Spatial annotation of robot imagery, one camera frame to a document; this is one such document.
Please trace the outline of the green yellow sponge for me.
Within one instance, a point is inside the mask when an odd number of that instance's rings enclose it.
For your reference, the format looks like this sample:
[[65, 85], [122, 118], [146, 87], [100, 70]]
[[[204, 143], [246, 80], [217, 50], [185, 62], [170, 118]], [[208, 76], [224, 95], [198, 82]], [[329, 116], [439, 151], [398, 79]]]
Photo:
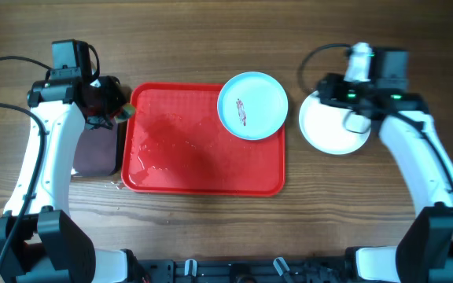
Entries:
[[114, 120], [116, 121], [116, 123], [123, 123], [129, 120], [135, 113], [136, 113], [135, 107], [130, 103], [126, 103], [120, 108], [120, 111], [115, 115]]

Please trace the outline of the white plate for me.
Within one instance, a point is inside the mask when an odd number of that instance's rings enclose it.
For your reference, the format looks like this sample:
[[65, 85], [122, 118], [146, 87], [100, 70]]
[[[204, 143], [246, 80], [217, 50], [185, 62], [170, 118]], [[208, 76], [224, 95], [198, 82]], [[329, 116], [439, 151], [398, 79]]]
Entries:
[[350, 109], [324, 105], [318, 91], [304, 100], [298, 121], [305, 140], [317, 150], [332, 155], [353, 153], [370, 136], [369, 119]]

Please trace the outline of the red plastic tray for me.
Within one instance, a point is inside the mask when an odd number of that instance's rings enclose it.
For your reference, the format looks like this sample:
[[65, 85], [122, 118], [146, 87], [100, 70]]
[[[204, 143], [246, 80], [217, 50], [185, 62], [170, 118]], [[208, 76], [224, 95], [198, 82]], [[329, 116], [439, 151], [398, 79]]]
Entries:
[[220, 122], [222, 87], [143, 83], [131, 94], [121, 179], [136, 193], [271, 197], [285, 185], [285, 131], [261, 141]]

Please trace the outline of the pale blue plate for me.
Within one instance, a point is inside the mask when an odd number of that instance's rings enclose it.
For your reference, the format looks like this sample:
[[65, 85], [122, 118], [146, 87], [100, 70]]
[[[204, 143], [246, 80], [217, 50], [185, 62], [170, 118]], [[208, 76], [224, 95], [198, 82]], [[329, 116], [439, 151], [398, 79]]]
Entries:
[[289, 111], [288, 96], [276, 79], [262, 72], [243, 72], [219, 92], [218, 117], [232, 135], [250, 141], [275, 134]]

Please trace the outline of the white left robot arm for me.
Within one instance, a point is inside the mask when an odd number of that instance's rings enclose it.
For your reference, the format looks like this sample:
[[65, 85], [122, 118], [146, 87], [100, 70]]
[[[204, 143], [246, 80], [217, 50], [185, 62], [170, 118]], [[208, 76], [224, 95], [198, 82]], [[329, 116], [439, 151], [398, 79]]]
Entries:
[[113, 76], [100, 73], [89, 43], [52, 45], [53, 64], [28, 91], [30, 132], [14, 191], [0, 216], [0, 281], [147, 282], [128, 249], [96, 249], [71, 220], [68, 194], [85, 130], [112, 129], [135, 113]]

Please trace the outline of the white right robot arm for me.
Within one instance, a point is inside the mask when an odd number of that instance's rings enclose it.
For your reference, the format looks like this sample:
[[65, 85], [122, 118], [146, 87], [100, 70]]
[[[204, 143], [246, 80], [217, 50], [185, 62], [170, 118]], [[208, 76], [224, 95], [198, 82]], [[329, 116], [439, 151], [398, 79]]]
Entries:
[[453, 163], [427, 104], [407, 90], [407, 51], [363, 42], [345, 49], [348, 70], [321, 80], [318, 99], [374, 124], [417, 214], [397, 246], [355, 248], [355, 274], [364, 281], [453, 282]]

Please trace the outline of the black water tray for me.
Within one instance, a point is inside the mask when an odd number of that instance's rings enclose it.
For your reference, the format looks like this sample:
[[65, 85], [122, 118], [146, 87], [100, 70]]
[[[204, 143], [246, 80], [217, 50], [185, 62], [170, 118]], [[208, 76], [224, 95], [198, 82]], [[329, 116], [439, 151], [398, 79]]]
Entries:
[[114, 175], [121, 168], [125, 134], [126, 123], [115, 123], [111, 130], [85, 130], [75, 150], [71, 176]]

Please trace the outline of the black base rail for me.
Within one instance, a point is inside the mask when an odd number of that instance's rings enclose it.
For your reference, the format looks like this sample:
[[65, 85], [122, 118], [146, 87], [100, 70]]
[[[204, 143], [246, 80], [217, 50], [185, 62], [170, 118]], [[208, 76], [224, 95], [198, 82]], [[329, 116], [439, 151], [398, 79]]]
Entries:
[[350, 282], [341, 257], [244, 261], [141, 260], [148, 282]]

